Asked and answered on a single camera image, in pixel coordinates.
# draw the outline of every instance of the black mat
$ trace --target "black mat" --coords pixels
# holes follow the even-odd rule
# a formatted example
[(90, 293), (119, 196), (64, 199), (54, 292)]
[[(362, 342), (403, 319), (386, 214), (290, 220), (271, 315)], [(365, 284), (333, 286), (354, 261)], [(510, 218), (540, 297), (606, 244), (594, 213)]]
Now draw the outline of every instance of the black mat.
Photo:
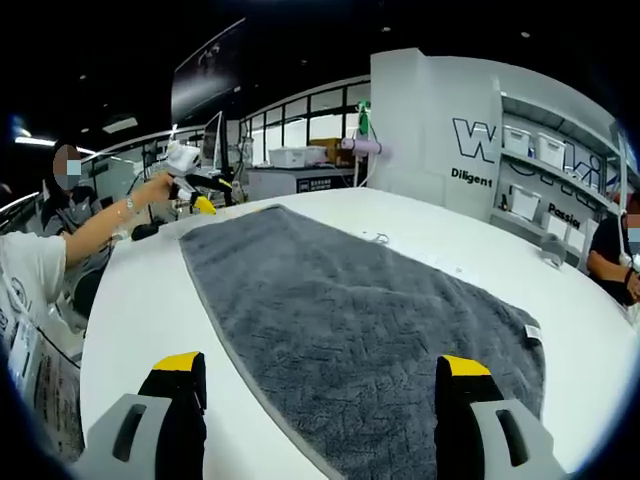
[(539, 416), (544, 357), (524, 336), (537, 323), (482, 289), (284, 207), (197, 228), (181, 247), (241, 375), (330, 476), (435, 478), (443, 354), (480, 361)]

